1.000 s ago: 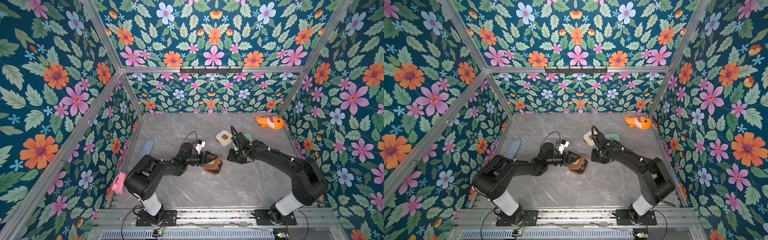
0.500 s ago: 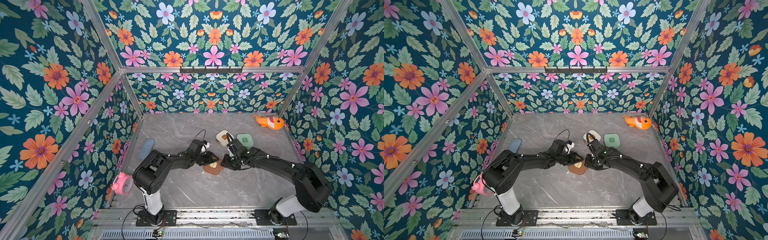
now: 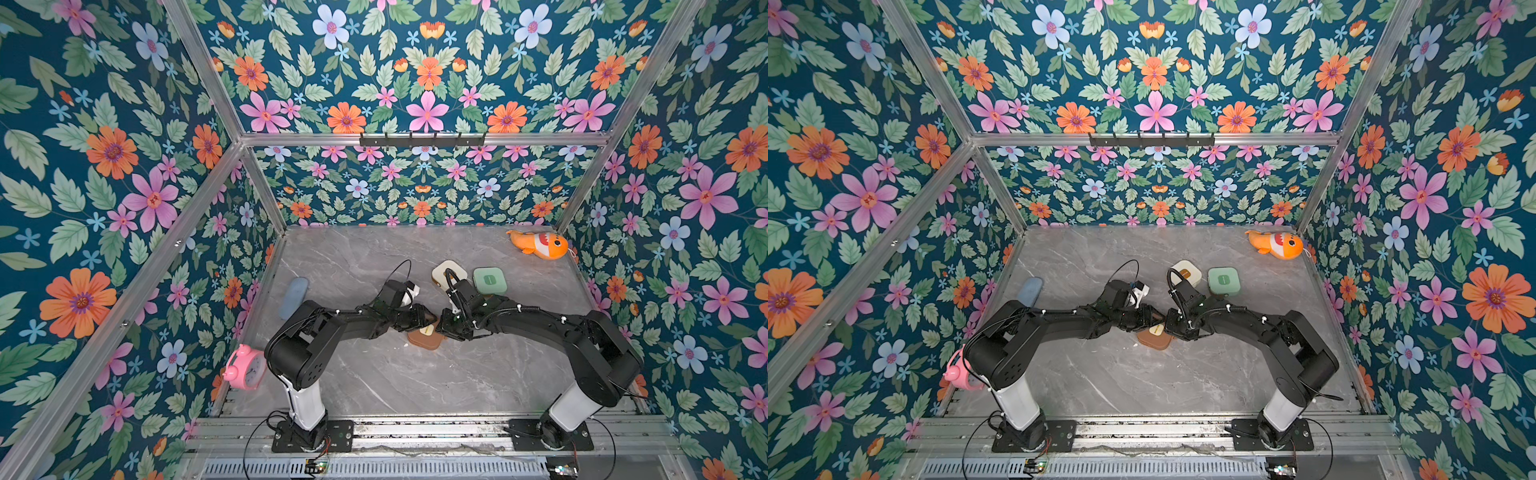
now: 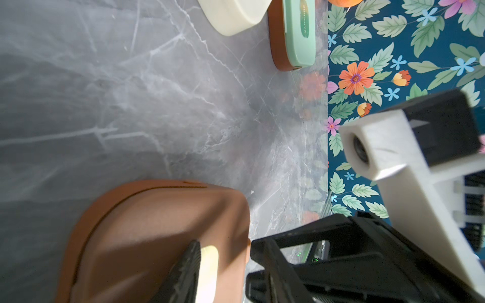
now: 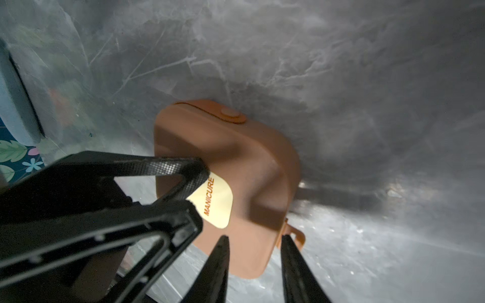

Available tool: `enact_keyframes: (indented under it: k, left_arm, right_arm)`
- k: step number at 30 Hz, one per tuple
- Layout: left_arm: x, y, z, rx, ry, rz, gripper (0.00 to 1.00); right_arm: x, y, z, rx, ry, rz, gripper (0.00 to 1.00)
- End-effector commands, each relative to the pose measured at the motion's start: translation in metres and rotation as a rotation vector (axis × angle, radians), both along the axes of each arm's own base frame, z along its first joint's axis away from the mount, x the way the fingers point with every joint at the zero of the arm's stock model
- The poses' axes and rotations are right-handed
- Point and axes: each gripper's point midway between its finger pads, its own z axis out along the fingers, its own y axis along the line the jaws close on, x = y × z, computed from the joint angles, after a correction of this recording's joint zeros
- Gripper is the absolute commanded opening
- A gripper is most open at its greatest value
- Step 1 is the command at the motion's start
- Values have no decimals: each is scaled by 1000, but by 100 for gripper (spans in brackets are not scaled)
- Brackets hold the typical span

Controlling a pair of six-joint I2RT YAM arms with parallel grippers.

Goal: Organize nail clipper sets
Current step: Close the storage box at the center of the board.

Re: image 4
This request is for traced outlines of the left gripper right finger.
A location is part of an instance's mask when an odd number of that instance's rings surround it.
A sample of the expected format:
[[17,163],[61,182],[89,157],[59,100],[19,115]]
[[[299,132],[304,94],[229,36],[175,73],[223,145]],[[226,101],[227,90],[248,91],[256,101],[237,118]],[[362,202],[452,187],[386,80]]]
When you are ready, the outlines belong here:
[[264,267],[250,273],[251,302],[313,302],[311,294],[271,238],[251,243],[251,259]]

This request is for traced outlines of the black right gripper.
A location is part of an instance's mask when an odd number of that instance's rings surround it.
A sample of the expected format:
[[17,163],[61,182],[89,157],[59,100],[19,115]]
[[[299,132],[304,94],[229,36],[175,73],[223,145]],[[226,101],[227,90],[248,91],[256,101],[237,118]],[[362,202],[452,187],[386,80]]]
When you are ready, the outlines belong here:
[[484,301],[371,213],[334,214],[264,238],[277,243],[313,302]]

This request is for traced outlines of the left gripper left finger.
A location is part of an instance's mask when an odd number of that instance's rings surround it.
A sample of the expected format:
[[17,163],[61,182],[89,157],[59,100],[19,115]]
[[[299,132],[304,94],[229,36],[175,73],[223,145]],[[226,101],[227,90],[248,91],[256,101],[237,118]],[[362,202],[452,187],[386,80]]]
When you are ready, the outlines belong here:
[[200,265],[200,242],[194,240],[190,242],[150,302],[194,303],[197,296]]

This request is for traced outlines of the brown nail clipper case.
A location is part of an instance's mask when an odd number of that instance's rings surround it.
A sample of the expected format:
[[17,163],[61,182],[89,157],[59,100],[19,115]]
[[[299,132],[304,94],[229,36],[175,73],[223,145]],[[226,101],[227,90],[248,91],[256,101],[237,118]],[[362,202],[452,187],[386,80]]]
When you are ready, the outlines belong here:
[[56,302],[149,302],[193,241],[212,273],[207,302],[240,302],[249,258],[250,208],[241,192],[192,181],[148,180],[94,201],[69,237]]

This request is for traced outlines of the green nail clipper case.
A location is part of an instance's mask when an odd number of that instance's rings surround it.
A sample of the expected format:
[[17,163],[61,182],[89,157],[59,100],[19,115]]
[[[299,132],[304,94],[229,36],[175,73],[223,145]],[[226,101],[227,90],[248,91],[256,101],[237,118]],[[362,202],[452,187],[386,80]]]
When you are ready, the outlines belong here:
[[280,71],[315,62],[316,8],[311,0],[273,0],[268,9],[272,59]]

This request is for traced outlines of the cream nail clipper case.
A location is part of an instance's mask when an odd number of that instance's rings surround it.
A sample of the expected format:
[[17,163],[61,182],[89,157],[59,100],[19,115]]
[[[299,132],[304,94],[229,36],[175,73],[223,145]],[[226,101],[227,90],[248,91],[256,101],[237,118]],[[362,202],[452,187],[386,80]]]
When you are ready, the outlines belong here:
[[271,0],[198,0],[213,28],[230,37],[259,24]]

